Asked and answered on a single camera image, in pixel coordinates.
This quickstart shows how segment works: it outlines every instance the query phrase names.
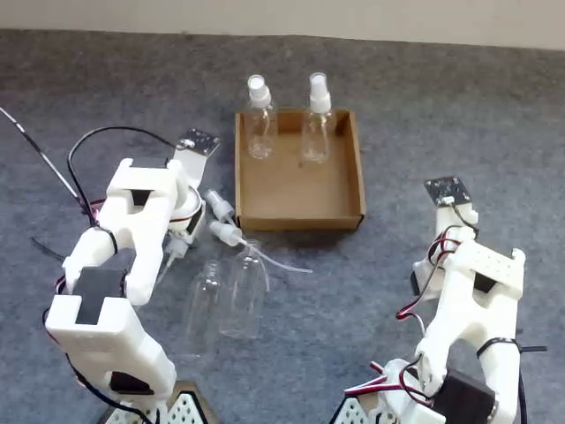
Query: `clear plastic bottle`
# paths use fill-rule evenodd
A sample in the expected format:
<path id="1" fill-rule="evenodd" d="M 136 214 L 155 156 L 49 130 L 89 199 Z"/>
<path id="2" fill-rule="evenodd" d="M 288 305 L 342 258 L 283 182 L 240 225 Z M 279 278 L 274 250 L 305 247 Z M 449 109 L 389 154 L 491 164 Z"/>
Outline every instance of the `clear plastic bottle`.
<path id="1" fill-rule="evenodd" d="M 310 75 L 310 109 L 302 123 L 302 159 L 324 163 L 331 154 L 336 119 L 332 111 L 326 74 Z"/>
<path id="2" fill-rule="evenodd" d="M 256 338 L 265 292 L 267 271 L 265 264 L 255 252 L 256 241 L 234 259 L 228 285 L 223 293 L 220 331 L 235 338 Z"/>
<path id="3" fill-rule="evenodd" d="M 244 113 L 247 150 L 255 159 L 265 159 L 275 150 L 278 135 L 276 106 L 263 77 L 252 75 L 247 86 L 249 105 Z"/>
<path id="4" fill-rule="evenodd" d="M 185 346 L 189 355 L 212 351 L 218 336 L 220 313 L 220 270 L 217 261 L 208 261 L 193 281 L 192 301 L 185 325 Z"/>

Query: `bottle neck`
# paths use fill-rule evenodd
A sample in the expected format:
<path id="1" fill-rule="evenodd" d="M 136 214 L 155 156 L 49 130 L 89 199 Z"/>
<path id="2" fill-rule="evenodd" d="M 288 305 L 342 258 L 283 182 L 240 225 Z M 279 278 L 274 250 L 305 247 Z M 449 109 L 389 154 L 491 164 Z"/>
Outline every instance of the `bottle neck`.
<path id="1" fill-rule="evenodd" d="M 250 256 L 256 256 L 256 250 L 260 250 L 260 243 L 257 240 L 247 240 L 245 245 L 245 254 Z"/>
<path id="2" fill-rule="evenodd" d="M 218 261 L 208 261 L 204 265 L 204 275 L 206 276 L 207 280 L 216 280 L 218 276 L 218 268 L 219 268 Z"/>

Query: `spray nozzle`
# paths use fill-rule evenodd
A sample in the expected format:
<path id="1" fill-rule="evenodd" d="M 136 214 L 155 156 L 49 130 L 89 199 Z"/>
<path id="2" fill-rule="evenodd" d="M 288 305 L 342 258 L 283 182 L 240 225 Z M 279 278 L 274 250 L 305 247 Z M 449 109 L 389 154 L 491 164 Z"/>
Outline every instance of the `spray nozzle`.
<path id="1" fill-rule="evenodd" d="M 316 72 L 310 75 L 310 109 L 315 113 L 326 113 L 332 109 L 328 77 L 325 73 Z"/>
<path id="2" fill-rule="evenodd" d="M 212 221 L 209 227 L 211 232 L 228 246 L 235 247 L 239 244 L 245 244 L 241 230 L 235 225 Z"/>
<path id="3" fill-rule="evenodd" d="M 304 268 L 296 268 L 292 267 L 291 265 L 286 265 L 284 263 L 280 263 L 279 261 L 274 260 L 270 256 L 267 256 L 253 244 L 250 244 L 243 238 L 243 233 L 241 232 L 238 227 L 230 223 L 220 223 L 219 221 L 212 221 L 209 225 L 211 232 L 213 232 L 221 241 L 223 241 L 226 245 L 235 247 L 237 245 L 244 245 L 248 246 L 253 252 L 255 252 L 258 256 L 263 258 L 265 261 L 272 263 L 273 265 L 286 269 L 287 271 L 292 272 L 302 272 L 305 274 L 312 274 L 311 269 L 304 269 Z"/>
<path id="4" fill-rule="evenodd" d="M 249 77 L 247 87 L 249 88 L 249 98 L 255 108 L 263 109 L 271 103 L 271 92 L 261 75 Z"/>
<path id="5" fill-rule="evenodd" d="M 204 194 L 204 198 L 212 208 L 214 215 L 221 223 L 235 223 L 233 222 L 233 207 L 226 201 L 216 190 L 208 190 Z"/>

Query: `white spray cap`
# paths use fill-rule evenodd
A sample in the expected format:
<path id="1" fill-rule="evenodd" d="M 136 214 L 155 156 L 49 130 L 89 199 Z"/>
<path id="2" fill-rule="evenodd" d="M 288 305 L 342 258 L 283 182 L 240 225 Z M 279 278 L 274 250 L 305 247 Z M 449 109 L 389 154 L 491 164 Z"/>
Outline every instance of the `white spray cap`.
<path id="1" fill-rule="evenodd" d="M 310 110 L 315 113 L 326 113 L 332 109 L 332 99 L 328 91 L 325 73 L 316 72 L 310 75 Z"/>
<path id="2" fill-rule="evenodd" d="M 271 92 L 260 75 L 252 75 L 247 80 L 249 98 L 254 108 L 266 108 L 271 103 Z"/>
<path id="3" fill-rule="evenodd" d="M 212 221 L 209 227 L 211 232 L 228 246 L 234 247 L 244 241 L 243 233 L 235 225 Z"/>
<path id="4" fill-rule="evenodd" d="M 212 208 L 218 221 L 221 223 L 232 221 L 233 207 L 216 190 L 208 190 L 206 194 L 204 194 L 204 198 L 208 202 L 208 205 L 210 205 L 210 208 Z"/>

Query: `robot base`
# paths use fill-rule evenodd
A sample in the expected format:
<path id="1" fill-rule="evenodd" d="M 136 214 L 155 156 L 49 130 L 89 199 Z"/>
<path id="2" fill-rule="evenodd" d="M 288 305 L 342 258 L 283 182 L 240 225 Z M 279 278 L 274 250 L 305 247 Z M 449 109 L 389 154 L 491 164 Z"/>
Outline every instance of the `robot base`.
<path id="1" fill-rule="evenodd" d="M 173 396 L 168 402 L 167 419 L 161 418 L 161 424 L 218 424 L 214 411 L 202 397 L 193 382 L 177 382 Z M 156 421 L 155 411 L 147 413 L 151 422 Z M 134 413 L 109 408 L 98 420 L 98 424 L 140 424 L 139 416 Z"/>

